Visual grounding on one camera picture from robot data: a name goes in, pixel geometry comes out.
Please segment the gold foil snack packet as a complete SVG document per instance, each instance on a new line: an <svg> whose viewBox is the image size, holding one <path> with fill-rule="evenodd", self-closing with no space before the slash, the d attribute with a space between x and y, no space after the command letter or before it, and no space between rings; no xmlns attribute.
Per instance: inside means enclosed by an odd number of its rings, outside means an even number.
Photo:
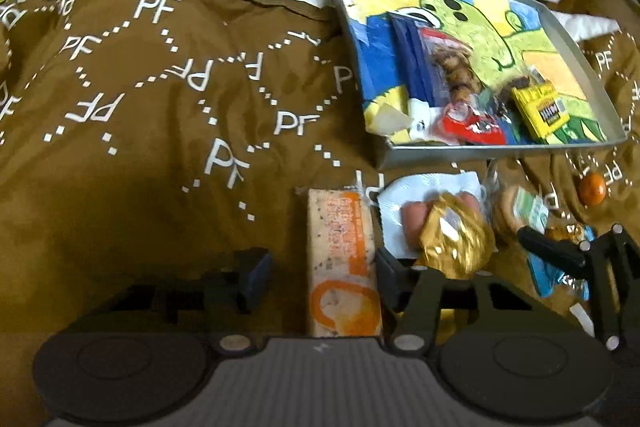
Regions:
<svg viewBox="0 0 640 427"><path fill-rule="evenodd" d="M447 279L469 280L488 265L496 240L473 194L442 193L431 201L418 245L415 265L436 269Z"/></svg>

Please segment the blue nut snack packet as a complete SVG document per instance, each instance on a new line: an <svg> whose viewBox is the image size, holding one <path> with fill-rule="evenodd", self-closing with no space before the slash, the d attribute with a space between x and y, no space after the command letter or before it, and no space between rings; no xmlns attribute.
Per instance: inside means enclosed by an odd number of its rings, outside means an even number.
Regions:
<svg viewBox="0 0 640 427"><path fill-rule="evenodd" d="M581 223L562 225L562 227L548 227L544 231L544 235L554 241L565 241L567 239L574 244L579 244L581 241L592 241L596 238L593 229ZM579 300L586 301L589 299L589 287L586 281L571 277L550 262L544 261L531 253L527 254L527 263L539 297L548 298L553 294L556 286L565 286L570 288Z"/></svg>

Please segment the orange white bread packet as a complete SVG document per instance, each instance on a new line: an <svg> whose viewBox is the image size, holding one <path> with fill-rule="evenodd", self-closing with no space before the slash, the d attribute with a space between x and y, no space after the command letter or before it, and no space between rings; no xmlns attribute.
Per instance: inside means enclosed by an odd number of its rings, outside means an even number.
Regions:
<svg viewBox="0 0 640 427"><path fill-rule="evenodd" d="M307 265L311 336L382 334L371 213L358 193L308 191Z"/></svg>

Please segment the pink sausages packet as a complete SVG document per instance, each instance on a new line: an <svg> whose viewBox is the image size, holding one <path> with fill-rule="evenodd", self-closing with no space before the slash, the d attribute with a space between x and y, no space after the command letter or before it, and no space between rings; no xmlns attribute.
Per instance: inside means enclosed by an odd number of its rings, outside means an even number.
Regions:
<svg viewBox="0 0 640 427"><path fill-rule="evenodd" d="M378 193L383 244L395 258L414 260L418 257L418 252L407 244L402 231L402 206L408 202L426 202L445 192L469 192L480 202L484 198L484 188L475 171L402 176Z"/></svg>

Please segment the green label biscuit packet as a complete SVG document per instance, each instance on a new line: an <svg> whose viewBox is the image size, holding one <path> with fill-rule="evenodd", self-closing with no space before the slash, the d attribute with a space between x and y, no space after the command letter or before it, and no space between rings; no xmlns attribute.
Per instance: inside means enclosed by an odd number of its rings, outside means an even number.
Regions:
<svg viewBox="0 0 640 427"><path fill-rule="evenodd" d="M521 185L500 188L492 204L492 227L502 243L513 243L521 228L539 233L547 228L549 209L544 200Z"/></svg>

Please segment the yellow snack packet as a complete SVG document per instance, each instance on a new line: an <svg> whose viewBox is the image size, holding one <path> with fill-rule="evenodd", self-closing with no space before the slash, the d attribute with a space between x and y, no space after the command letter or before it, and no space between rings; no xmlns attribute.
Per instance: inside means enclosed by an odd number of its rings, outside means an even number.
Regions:
<svg viewBox="0 0 640 427"><path fill-rule="evenodd" d="M564 101L550 81L512 88L511 96L529 133L538 142L570 121Z"/></svg>

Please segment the quail egg vacuum packet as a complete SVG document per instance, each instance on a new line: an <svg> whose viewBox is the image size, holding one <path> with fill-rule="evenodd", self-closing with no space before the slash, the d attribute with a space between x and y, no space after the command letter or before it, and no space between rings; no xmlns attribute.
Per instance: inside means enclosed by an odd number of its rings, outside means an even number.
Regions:
<svg viewBox="0 0 640 427"><path fill-rule="evenodd" d="M426 92L442 110L437 126L444 135L468 144L503 146L504 134L496 116L480 105L484 84L471 65L473 49L434 28L418 30Z"/></svg>

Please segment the clear dried meat packet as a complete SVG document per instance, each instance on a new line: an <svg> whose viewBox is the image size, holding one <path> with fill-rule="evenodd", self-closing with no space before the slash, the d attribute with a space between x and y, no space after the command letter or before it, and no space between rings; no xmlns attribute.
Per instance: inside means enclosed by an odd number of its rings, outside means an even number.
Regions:
<svg viewBox="0 0 640 427"><path fill-rule="evenodd" d="M546 82L546 78L535 66L518 68L497 87L485 87L478 96L478 104L486 113L513 126L518 121L513 92L536 87Z"/></svg>

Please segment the small orange tangerine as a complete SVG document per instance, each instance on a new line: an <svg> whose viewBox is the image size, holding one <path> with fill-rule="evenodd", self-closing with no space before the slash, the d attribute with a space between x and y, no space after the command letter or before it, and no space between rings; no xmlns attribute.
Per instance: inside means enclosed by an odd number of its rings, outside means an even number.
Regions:
<svg viewBox="0 0 640 427"><path fill-rule="evenodd" d="M579 200L587 207L600 205L608 195L605 179L598 172L588 172L577 187Z"/></svg>

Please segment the brown printed blanket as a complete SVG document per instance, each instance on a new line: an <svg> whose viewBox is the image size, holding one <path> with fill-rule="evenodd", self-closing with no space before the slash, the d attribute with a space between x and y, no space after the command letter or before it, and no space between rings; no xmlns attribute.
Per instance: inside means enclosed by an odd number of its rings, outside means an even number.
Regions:
<svg viewBox="0 0 640 427"><path fill-rule="evenodd" d="M411 142L389 12L473 49L485 87L535 66L570 121L544 141ZM548 227L639 246L639 48L533 0L27 0L1 13L1 421L6 426L634 426L639 350L589 299L538 296L518 238L445 277L435 344L308 331L307 199L475 171L491 225L521 185ZM578 183L604 176L587 207ZM209 341L201 277L271 254L252 352Z"/></svg>

